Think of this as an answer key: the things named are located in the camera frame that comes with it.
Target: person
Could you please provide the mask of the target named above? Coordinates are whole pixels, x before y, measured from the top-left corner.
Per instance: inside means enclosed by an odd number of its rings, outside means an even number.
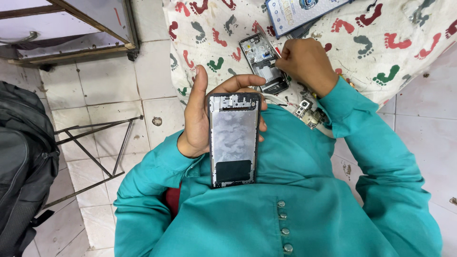
[[[265,102],[256,183],[211,189],[206,98],[254,92],[248,86],[265,79],[236,75],[206,95],[199,65],[184,130],[150,151],[120,185],[115,255],[440,256],[424,179],[414,155],[376,114],[378,105],[333,71],[313,39],[287,40],[276,66],[317,94],[334,137],[345,138],[364,173],[356,185],[363,207],[332,173],[335,139]],[[180,183],[171,222],[162,196]]]

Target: silver button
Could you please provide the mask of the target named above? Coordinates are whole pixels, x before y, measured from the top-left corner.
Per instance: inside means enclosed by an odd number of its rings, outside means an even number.
[[[287,234],[289,234],[289,229],[288,228],[283,228],[283,229],[281,229],[281,233],[287,235]]]
[[[286,252],[292,252],[293,247],[292,247],[292,245],[290,245],[290,244],[285,244],[285,245],[284,245],[284,250],[285,250]]]

